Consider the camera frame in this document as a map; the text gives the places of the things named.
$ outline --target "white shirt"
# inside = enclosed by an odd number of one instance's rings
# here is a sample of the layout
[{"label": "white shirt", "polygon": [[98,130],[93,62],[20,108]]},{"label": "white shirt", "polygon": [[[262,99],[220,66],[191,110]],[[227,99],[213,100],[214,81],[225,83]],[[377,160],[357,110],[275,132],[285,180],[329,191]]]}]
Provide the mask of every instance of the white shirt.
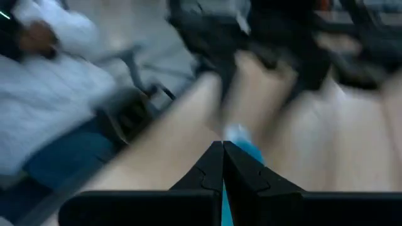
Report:
[{"label": "white shirt", "polygon": [[84,60],[95,47],[94,24],[54,0],[20,0],[14,16],[27,25],[50,24],[59,40],[56,59],[0,56],[0,175],[17,173],[40,148],[92,115],[92,101],[114,90],[113,78]]}]

